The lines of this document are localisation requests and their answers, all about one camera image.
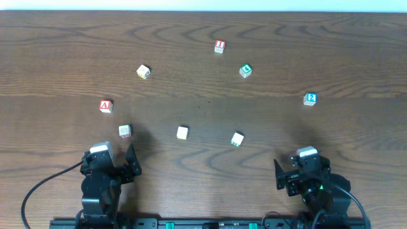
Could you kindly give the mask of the blue number 2 block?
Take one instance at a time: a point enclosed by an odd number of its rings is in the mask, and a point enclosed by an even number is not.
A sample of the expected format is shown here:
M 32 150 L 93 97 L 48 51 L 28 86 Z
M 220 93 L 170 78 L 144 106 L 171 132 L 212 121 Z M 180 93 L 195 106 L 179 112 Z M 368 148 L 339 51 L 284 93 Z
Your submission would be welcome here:
M 303 98 L 303 104 L 305 106 L 314 106 L 317 103 L 317 94 L 307 92 Z

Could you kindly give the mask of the green number 4 block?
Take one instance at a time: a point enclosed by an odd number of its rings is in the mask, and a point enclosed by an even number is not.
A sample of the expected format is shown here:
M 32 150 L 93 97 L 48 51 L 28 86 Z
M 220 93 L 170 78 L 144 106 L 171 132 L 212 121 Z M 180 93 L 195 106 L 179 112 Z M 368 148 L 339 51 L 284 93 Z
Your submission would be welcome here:
M 239 69 L 239 74 L 243 77 L 246 78 L 248 76 L 250 76 L 252 73 L 252 67 L 246 63 L 244 65 L 242 65 Z

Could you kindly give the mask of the red edged picture block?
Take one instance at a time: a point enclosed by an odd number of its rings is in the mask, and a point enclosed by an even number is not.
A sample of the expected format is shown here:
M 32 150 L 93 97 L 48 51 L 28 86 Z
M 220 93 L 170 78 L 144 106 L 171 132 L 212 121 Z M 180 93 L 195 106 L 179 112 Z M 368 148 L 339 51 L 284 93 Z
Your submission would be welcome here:
M 132 135 L 131 126 L 130 125 L 121 125 L 118 127 L 119 136 L 121 138 L 128 138 Z

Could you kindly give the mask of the yellow picture block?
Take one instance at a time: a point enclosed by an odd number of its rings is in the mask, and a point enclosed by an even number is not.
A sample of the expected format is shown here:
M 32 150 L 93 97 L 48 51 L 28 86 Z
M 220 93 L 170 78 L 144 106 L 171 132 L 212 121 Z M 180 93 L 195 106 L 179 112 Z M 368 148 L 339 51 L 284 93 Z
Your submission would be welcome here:
M 142 79 L 146 79 L 151 74 L 151 69 L 148 66 L 145 66 L 145 65 L 142 64 L 136 70 L 136 73 Z

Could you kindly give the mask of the green edged plain block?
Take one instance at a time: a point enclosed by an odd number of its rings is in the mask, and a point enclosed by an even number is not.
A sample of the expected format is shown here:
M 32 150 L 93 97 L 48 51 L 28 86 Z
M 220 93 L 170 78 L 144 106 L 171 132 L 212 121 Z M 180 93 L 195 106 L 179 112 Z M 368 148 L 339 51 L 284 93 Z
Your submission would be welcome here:
M 244 135 L 242 135 L 241 133 L 235 132 L 233 137 L 231 138 L 231 144 L 236 147 L 240 147 L 243 140 L 244 140 Z

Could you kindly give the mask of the red letter I block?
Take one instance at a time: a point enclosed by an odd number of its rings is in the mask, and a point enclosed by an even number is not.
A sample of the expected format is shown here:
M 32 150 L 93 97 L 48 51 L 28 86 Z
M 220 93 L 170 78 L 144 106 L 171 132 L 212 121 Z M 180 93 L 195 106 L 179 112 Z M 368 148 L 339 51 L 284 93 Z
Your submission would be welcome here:
M 223 53 L 225 48 L 226 42 L 223 40 L 216 40 L 214 51 L 216 53 Z

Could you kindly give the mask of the red letter A block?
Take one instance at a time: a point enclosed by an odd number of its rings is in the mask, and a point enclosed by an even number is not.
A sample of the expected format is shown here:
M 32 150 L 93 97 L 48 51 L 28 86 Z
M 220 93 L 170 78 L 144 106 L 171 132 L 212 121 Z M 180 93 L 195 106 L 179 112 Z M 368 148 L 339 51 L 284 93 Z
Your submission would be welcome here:
M 112 113 L 113 103 L 111 101 L 100 101 L 99 110 L 103 113 Z

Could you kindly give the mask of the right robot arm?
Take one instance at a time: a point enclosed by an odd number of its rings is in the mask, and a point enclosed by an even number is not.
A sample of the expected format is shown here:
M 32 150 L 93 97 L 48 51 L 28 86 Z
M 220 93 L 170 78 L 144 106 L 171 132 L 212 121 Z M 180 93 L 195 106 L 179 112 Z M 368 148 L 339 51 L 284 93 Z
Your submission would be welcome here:
M 350 181 L 331 173 L 329 159 L 319 154 L 292 157 L 295 170 L 283 171 L 274 161 L 276 187 L 290 197 L 300 195 L 308 212 L 291 223 L 293 228 L 350 228 L 347 211 L 352 198 Z

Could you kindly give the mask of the black mounting rail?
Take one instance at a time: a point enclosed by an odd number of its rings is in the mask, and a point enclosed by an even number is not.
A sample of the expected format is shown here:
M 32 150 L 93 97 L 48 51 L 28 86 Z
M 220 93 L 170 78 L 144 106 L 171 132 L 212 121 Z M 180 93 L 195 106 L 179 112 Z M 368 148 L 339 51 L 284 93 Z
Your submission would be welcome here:
M 113 225 L 90 224 L 84 220 L 76 225 L 75 220 L 52 220 L 50 229 L 75 229 L 75 228 L 125 228 L 125 229 L 284 229 L 284 228 L 311 228 L 312 222 L 295 219 L 268 218 L 262 220 L 192 220 L 169 219 L 158 220 L 155 218 L 136 218 Z

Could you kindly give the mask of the yellow edged plain block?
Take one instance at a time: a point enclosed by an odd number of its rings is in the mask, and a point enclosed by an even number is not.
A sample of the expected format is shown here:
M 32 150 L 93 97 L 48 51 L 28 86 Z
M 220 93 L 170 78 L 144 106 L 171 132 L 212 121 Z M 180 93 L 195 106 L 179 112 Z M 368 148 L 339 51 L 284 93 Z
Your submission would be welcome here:
M 188 138 L 188 127 L 179 126 L 177 129 L 176 137 L 178 139 L 187 140 Z

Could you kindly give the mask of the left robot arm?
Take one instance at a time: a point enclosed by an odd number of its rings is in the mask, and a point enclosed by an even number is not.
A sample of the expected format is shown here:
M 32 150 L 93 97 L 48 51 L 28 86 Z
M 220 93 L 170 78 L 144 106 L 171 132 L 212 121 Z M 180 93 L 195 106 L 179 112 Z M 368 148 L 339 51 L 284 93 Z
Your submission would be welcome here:
M 81 159 L 80 172 L 85 176 L 81 191 L 83 209 L 77 214 L 75 228 L 130 228 L 129 219 L 118 212 L 121 186 L 132 183 L 142 169 L 130 144 L 125 154 L 127 161 L 114 166 L 108 142 L 92 146 Z

